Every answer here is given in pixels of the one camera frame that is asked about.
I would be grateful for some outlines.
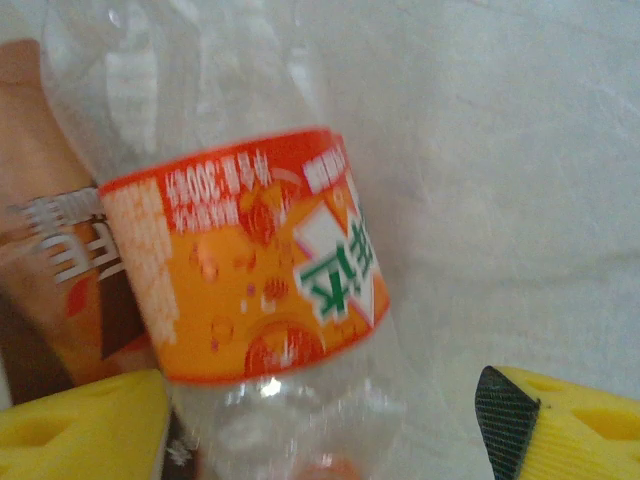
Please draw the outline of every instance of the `bottle label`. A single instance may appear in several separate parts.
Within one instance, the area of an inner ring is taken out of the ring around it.
[[[199,153],[101,194],[172,381],[319,362],[389,308],[344,143],[328,129]]]

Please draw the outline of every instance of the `brown package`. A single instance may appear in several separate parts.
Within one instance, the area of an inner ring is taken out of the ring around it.
[[[0,47],[0,353],[13,403],[156,365],[38,65],[33,40]]]

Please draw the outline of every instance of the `yellow object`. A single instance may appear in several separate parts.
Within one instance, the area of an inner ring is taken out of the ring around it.
[[[497,480],[640,479],[640,402],[487,367],[476,412]]]
[[[10,408],[0,412],[0,479],[150,479],[168,413],[156,370]]]

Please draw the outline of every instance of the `yellow plastic piece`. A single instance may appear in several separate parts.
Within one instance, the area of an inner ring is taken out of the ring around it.
[[[0,412],[0,480],[150,479],[169,406],[156,370]]]
[[[541,402],[518,480],[640,479],[640,402],[496,367]]]

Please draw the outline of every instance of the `black mesh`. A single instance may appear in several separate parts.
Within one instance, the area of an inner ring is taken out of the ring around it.
[[[518,478],[539,410],[539,400],[531,399],[498,370],[482,371],[476,417],[496,480]]]

